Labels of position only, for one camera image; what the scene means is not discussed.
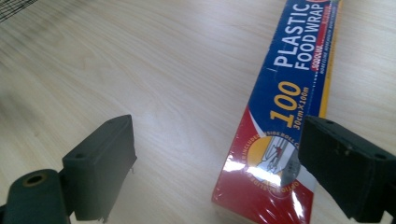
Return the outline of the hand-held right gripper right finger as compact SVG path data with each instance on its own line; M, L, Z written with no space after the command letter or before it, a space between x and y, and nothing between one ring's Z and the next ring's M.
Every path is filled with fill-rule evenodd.
M344 214L378 223L389 213L396 223L396 156L334 121L304 119L298 158Z

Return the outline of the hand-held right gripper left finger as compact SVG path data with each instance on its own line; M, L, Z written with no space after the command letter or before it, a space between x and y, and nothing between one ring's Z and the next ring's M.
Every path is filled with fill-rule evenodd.
M106 220L136 160L132 117L103 123L63 157L67 212L82 221Z

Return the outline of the blue and red wrap box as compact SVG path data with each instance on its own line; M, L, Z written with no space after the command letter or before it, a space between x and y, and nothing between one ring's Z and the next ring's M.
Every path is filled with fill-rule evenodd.
M287 0L212 193L232 224L309 224L316 179L298 159L324 117L342 0Z

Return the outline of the black mesh mat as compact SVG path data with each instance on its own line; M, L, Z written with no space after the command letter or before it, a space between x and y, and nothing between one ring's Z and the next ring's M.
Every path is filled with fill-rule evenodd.
M0 23L6 21L37 0L0 0Z

